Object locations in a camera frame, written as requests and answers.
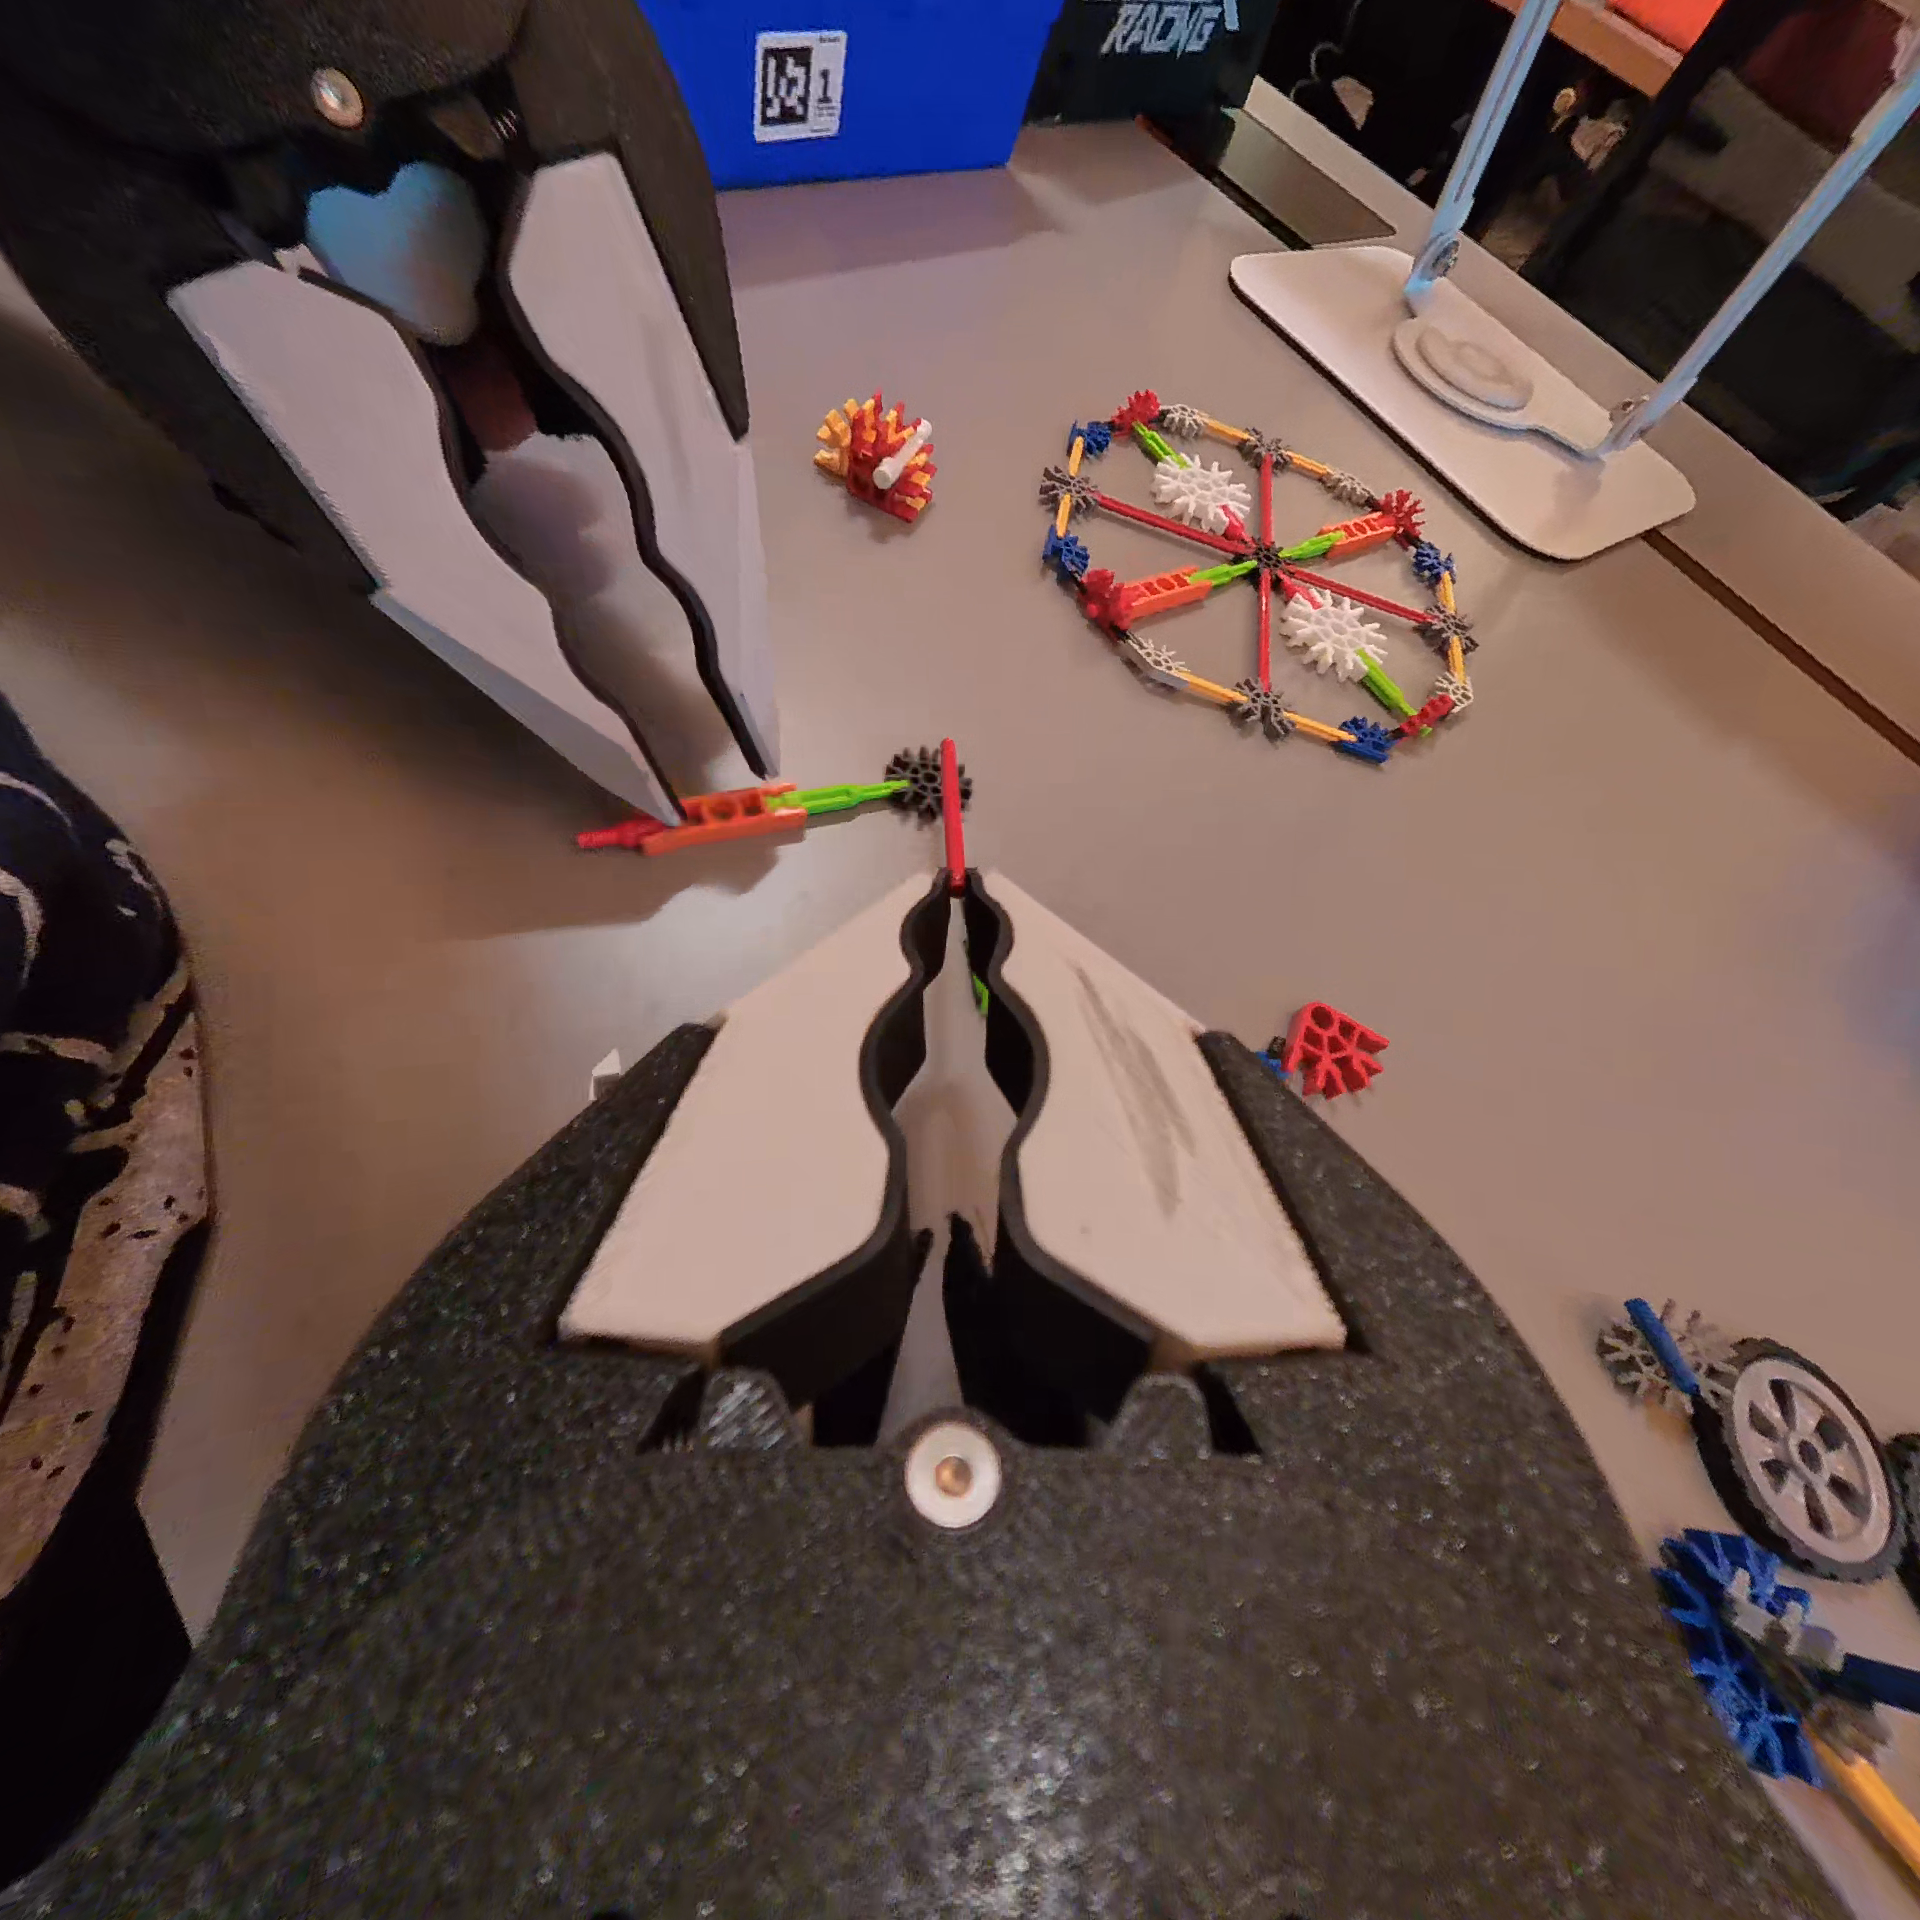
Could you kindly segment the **colourful toy wheel construction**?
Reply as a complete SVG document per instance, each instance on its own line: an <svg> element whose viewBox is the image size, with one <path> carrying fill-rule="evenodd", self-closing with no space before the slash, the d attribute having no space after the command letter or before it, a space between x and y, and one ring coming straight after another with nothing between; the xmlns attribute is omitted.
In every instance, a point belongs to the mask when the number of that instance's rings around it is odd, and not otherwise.
<svg viewBox="0 0 1920 1920"><path fill-rule="evenodd" d="M1138 683L1271 744L1370 765L1464 718L1475 624L1424 500L1377 489L1284 439L1135 390L1072 425L1042 470L1042 572ZM1249 672L1213 678L1162 629L1232 588L1253 593Z"/></svg>

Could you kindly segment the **person's left hand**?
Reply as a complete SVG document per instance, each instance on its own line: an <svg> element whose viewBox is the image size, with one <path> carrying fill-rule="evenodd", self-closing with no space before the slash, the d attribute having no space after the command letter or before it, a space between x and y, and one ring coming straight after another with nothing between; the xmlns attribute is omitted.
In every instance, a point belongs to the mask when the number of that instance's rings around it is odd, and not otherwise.
<svg viewBox="0 0 1920 1920"><path fill-rule="evenodd" d="M522 387L516 366L495 337L474 335L443 348L437 366L455 412L485 460L515 449L540 432L537 412Z"/></svg>

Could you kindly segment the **blue plastic bin with tag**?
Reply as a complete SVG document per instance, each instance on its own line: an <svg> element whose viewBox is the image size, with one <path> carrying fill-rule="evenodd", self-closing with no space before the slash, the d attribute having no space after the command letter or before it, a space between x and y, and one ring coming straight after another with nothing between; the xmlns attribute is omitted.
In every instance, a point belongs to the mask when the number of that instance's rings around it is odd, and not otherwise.
<svg viewBox="0 0 1920 1920"><path fill-rule="evenodd" d="M719 187L1008 161L1059 1L644 1Z"/></svg>

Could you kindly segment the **orange connector with green rod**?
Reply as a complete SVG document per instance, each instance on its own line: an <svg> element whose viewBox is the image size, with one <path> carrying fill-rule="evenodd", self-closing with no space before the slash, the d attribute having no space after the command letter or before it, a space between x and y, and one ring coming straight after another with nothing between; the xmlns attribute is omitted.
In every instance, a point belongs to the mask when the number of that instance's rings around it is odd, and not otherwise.
<svg viewBox="0 0 1920 1920"><path fill-rule="evenodd" d="M769 781L716 791L684 803L682 820L669 836L651 843L643 856L727 845L803 831L817 820L887 803L887 785L879 781L795 785Z"/></svg>

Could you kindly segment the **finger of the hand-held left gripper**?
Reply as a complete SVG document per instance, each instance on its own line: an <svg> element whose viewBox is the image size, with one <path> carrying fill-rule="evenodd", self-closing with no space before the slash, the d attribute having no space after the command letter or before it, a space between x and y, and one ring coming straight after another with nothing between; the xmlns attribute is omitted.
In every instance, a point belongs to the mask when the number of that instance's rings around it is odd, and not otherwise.
<svg viewBox="0 0 1920 1920"><path fill-rule="evenodd" d="M729 425L615 156L531 173L500 276L536 359L612 457L637 555L684 611L708 701L751 767L776 777L778 676L753 446Z"/></svg>
<svg viewBox="0 0 1920 1920"><path fill-rule="evenodd" d="M576 669L545 592L474 519L418 348L373 301L260 257L167 303L373 580L370 603L589 781L679 812L628 718Z"/></svg>

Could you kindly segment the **red toy connector piece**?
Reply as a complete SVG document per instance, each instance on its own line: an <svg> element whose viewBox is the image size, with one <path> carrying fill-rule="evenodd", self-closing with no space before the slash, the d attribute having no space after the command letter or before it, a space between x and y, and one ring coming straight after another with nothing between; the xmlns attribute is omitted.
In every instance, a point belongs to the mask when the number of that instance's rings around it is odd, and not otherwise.
<svg viewBox="0 0 1920 1920"><path fill-rule="evenodd" d="M1351 1096L1378 1078L1388 1046L1388 1035L1313 998L1287 1022L1280 1069L1303 1096Z"/></svg>

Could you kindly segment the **blue toy gear assembly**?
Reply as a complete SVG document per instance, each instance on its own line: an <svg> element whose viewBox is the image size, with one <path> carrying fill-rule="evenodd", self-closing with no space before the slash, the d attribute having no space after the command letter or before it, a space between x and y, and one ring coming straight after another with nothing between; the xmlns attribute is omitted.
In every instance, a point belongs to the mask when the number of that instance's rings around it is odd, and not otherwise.
<svg viewBox="0 0 1920 1920"><path fill-rule="evenodd" d="M1834 1791L1919 1877L1919 1813L1888 1784L1887 1713L1919 1717L1919 1670L1845 1647L1786 1560L1736 1532L1665 1537L1653 1581L1719 1727L1757 1776Z"/></svg>

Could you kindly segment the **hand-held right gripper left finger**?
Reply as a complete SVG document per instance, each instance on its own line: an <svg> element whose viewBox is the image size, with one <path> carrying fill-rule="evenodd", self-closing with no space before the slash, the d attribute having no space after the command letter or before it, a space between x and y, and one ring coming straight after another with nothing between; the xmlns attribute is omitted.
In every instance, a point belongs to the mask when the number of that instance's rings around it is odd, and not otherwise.
<svg viewBox="0 0 1920 1920"><path fill-rule="evenodd" d="M952 883L903 880L727 1005L560 1312L565 1339L743 1352L811 1292L839 1305L905 1200L903 1092L927 1062Z"/></svg>

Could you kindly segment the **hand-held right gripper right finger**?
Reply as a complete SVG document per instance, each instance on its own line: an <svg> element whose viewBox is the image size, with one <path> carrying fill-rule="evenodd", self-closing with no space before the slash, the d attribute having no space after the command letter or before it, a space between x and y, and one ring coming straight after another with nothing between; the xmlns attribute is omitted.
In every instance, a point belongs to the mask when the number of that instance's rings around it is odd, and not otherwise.
<svg viewBox="0 0 1920 1920"><path fill-rule="evenodd" d="M1032 1368L1335 1352L1347 1324L1179 1004L999 873L968 957L1010 1113L992 1272Z"/></svg>

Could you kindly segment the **black printed box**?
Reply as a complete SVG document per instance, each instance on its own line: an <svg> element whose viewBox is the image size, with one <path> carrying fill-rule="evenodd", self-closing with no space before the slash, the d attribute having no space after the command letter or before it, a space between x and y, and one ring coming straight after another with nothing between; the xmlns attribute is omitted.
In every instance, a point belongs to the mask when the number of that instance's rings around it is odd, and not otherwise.
<svg viewBox="0 0 1920 1920"><path fill-rule="evenodd" d="M1065 1L1025 123L1185 121L1239 107L1279 11L1279 1Z"/></svg>

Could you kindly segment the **grey connector with blue rod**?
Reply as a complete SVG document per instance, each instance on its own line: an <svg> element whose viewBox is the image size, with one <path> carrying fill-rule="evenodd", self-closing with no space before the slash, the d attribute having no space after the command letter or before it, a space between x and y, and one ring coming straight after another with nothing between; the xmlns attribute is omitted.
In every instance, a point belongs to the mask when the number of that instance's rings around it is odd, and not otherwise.
<svg viewBox="0 0 1920 1920"><path fill-rule="evenodd" d="M1737 1377L1736 1342L1696 1310L1631 1297L1596 1334L1617 1392L1680 1416L1723 1413Z"/></svg>

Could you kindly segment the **red yellow toy block assembly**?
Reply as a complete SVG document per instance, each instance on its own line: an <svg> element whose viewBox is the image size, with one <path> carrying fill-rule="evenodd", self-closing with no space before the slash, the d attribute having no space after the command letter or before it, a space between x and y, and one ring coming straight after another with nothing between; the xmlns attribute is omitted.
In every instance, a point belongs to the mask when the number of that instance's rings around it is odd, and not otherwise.
<svg viewBox="0 0 1920 1920"><path fill-rule="evenodd" d="M915 524L931 505L932 425L881 393L833 406L817 432L815 469L852 500Z"/></svg>

